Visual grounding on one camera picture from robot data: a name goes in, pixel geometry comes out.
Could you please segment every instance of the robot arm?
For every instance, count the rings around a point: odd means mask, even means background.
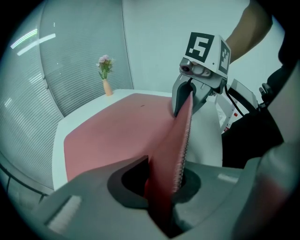
[[[177,116],[191,91],[194,97],[193,113],[204,105],[209,95],[222,94],[227,84],[230,56],[230,48],[220,36],[191,33],[180,63],[180,74],[172,90],[174,116]]]

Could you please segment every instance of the flower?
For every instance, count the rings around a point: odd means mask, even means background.
[[[112,72],[113,60],[109,59],[109,56],[105,54],[101,58],[99,58],[99,61],[98,63],[96,63],[96,66],[100,68],[99,74],[101,78],[106,79],[107,74]]]
[[[103,55],[101,58],[99,58],[99,63],[104,63],[105,61],[109,60],[108,55]]]

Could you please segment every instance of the white wall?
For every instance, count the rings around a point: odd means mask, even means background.
[[[123,0],[129,64],[134,88],[171,92],[179,74],[190,32],[219,34],[227,39],[249,0]],[[273,21],[266,38],[229,69],[255,93],[280,68],[278,51],[284,31]]]

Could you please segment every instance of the human arm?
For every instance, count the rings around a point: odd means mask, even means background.
[[[273,24],[272,16],[255,0],[250,0],[232,34],[226,40],[231,49],[230,63],[260,43]]]

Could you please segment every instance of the black cable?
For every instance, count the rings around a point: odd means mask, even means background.
[[[231,98],[231,96],[228,93],[228,89],[227,86],[225,85],[225,93],[228,96],[228,98],[230,99],[230,101],[232,102],[233,106],[236,108],[236,110],[238,110],[238,112],[242,115],[242,117],[244,117],[244,114],[241,112],[241,110],[238,108],[238,106],[235,104],[235,102],[233,101],[233,99]]]
[[[9,176],[8,181],[7,181],[7,185],[6,185],[6,193],[7,194],[8,194],[8,188],[9,188],[10,179],[11,179],[11,177]]]
[[[23,183],[22,181],[18,180],[14,175],[12,175],[5,167],[3,167],[1,164],[0,164],[0,169],[9,177],[8,178],[8,183],[10,182],[10,179],[12,178],[13,180],[15,180],[16,182],[20,183],[22,186],[30,189],[31,191],[35,192],[35,193],[38,193],[38,194],[44,194],[45,196],[48,196],[48,194],[46,193],[42,193],[30,186],[28,186],[27,184]]]
[[[39,201],[38,201],[38,203],[41,203],[41,201],[44,199],[44,197],[45,197],[45,194],[42,194]]]

